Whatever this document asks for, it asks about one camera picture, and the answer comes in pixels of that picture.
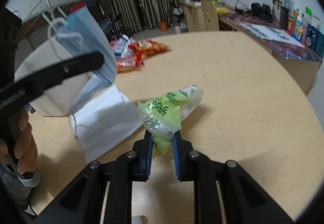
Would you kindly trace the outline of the person's left hand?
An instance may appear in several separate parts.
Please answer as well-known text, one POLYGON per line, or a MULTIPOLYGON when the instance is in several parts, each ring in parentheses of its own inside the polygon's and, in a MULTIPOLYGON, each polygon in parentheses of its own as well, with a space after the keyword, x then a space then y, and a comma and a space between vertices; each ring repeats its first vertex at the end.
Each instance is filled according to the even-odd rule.
POLYGON ((29 115, 26 110, 19 110, 16 115, 19 123, 16 127, 19 130, 18 139, 15 141, 14 156, 18 160, 16 168, 20 174, 34 172, 37 167, 37 146, 32 134, 32 126, 29 123, 29 115))

